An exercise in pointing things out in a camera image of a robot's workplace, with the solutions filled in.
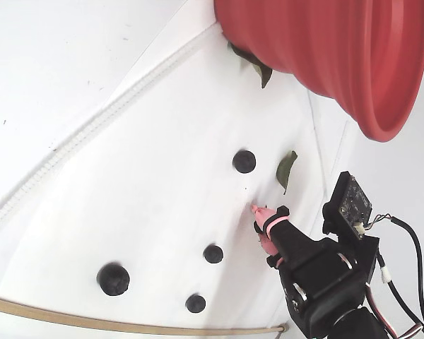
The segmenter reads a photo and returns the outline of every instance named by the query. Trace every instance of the circuit board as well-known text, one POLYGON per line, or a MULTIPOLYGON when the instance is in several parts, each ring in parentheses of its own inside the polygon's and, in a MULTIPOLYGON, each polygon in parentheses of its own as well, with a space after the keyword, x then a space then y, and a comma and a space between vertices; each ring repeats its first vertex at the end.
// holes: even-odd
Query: circuit board
POLYGON ((353 228, 359 222, 367 225, 371 211, 372 204, 369 199, 367 199, 355 177, 350 177, 339 205, 339 213, 343 216, 348 226, 353 228))

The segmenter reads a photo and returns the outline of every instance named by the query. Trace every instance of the red flower pot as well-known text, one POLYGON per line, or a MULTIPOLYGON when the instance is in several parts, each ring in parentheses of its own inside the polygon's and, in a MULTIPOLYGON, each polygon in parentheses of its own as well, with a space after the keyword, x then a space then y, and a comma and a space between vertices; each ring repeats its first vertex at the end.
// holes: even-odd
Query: red flower pot
POLYGON ((224 35, 334 98, 376 141, 410 114, 424 71, 424 0, 215 0, 224 35))

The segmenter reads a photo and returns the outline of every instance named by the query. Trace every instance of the white fabric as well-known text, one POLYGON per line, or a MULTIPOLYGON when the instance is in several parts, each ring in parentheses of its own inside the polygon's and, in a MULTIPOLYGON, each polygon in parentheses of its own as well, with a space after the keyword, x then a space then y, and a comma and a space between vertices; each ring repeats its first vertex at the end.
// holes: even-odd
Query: white fabric
POLYGON ((0 1, 0 202, 108 101, 184 1, 0 1))
MULTIPOLYGON (((110 100, 212 24, 212 13, 210 2, 188 1, 110 100), (196 19, 188 25, 188 18, 196 19), (183 38, 170 44, 174 36, 183 38)), ((262 90, 254 69, 220 35, 197 49, 68 155, 0 224, 1 297, 166 326, 255 327, 286 321, 279 277, 259 248, 249 204, 285 204, 291 221, 309 234, 346 157, 342 145, 350 123, 335 106, 338 113, 326 119, 330 101, 308 97, 291 75, 274 73, 262 90), (232 168, 241 148, 256 155, 252 173, 232 168), (292 149, 299 158, 283 196, 275 172, 292 149), (223 249, 219 264, 202 258, 210 243, 223 249), (95 281, 110 261, 121 262, 131 276, 129 290, 119 297, 106 296, 95 281), (206 299, 200 314, 184 306, 195 292, 206 299)), ((73 132, 79 125, 69 126, 73 132)), ((138 336, 0 314, 0 338, 47 337, 138 336)))

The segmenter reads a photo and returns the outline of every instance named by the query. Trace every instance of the black sphere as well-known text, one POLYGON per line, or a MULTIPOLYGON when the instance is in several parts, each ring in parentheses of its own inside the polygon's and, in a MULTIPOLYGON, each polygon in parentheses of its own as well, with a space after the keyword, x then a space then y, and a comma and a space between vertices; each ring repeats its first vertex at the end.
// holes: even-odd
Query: black sphere
POLYGON ((223 250, 216 245, 209 245, 204 250, 203 256, 209 263, 219 263, 223 260, 223 250))
POLYGON ((130 277, 124 267, 108 263, 100 269, 98 282, 106 295, 122 295, 129 287, 130 277))
POLYGON ((250 173, 256 167, 256 157, 249 150, 240 150, 235 153, 232 164, 240 173, 250 173))
POLYGON ((206 300, 201 295, 191 295, 185 302, 185 307, 191 313, 199 313, 206 308, 206 300))

